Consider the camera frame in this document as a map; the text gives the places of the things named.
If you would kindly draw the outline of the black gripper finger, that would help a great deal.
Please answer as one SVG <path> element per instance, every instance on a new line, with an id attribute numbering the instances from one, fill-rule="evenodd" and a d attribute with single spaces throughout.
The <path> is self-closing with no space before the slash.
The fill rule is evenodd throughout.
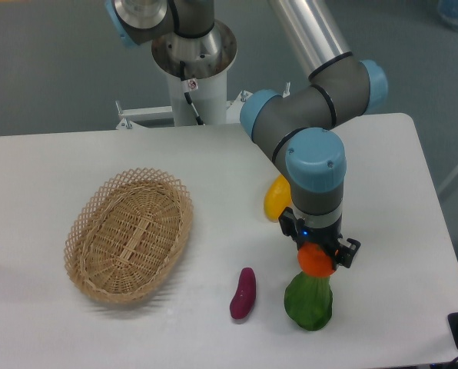
<path id="1" fill-rule="evenodd" d="M 333 254 L 334 269 L 337 269 L 339 266 L 350 268 L 357 252 L 360 250 L 361 243 L 352 238 L 338 238 L 335 246 L 336 250 Z"/>
<path id="2" fill-rule="evenodd" d="M 296 222 L 293 209 L 286 207 L 278 217 L 280 229 L 284 236 L 295 239 L 297 237 Z"/>

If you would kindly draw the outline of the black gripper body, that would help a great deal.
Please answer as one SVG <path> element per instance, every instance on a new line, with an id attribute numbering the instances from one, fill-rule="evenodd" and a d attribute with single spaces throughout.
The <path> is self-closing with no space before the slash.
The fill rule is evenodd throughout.
<path id="1" fill-rule="evenodd" d="M 340 222 L 335 222 L 325 228 L 310 228 L 301 224 L 297 226 L 297 236 L 294 242 L 297 244 L 297 249 L 300 249 L 305 242 L 309 242 L 318 244 L 328 254 L 335 254 L 339 248 L 340 232 Z"/>

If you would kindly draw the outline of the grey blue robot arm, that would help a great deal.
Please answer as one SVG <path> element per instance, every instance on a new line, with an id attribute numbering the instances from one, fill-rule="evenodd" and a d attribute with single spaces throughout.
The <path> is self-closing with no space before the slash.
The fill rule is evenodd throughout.
<path id="1" fill-rule="evenodd" d="M 309 85 L 289 96 L 261 90 L 245 98 L 240 123 L 290 185 L 279 212 L 284 235 L 315 243 L 333 266 L 351 266 L 360 243 L 340 232 L 347 162 L 334 129 L 378 106 L 388 82 L 374 61 L 358 61 L 322 1 L 272 1 Z M 108 1 L 126 45 L 151 44 L 170 85 L 174 123 L 227 120 L 226 73 L 237 43 L 211 1 Z"/>

